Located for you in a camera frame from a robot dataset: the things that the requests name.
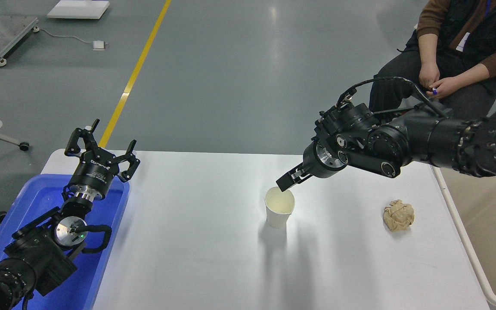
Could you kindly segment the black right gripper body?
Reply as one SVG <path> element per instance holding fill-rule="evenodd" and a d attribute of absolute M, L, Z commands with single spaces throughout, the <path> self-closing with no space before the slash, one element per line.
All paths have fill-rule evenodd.
<path fill-rule="evenodd" d="M 305 174 L 325 179 L 332 177 L 346 167 L 335 158 L 320 142 L 313 142 L 303 153 L 302 170 Z"/>

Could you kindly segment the person's left hand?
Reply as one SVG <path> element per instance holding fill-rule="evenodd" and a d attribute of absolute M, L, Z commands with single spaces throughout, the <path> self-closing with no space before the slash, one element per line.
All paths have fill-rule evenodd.
<path fill-rule="evenodd" d="M 430 98 L 440 100 L 450 96 L 462 87 L 463 83 L 458 77 L 446 77 L 434 83 L 432 91 L 427 90 L 426 94 Z"/>

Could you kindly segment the person's right hand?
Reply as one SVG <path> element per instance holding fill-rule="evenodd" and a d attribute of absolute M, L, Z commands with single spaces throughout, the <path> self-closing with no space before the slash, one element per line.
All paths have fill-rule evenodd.
<path fill-rule="evenodd" d="M 440 79 L 440 70 L 436 62 L 427 62 L 421 65 L 419 83 L 426 90 L 432 91 L 433 84 Z"/>

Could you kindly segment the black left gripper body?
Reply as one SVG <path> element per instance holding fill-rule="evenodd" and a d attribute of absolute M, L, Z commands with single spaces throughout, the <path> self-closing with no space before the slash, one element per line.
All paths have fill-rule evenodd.
<path fill-rule="evenodd" d="M 116 163 L 109 164 L 114 157 L 116 155 L 106 150 L 86 150 L 80 156 L 80 162 L 69 185 L 87 186 L 100 195 L 107 195 L 115 175 L 119 172 Z"/>

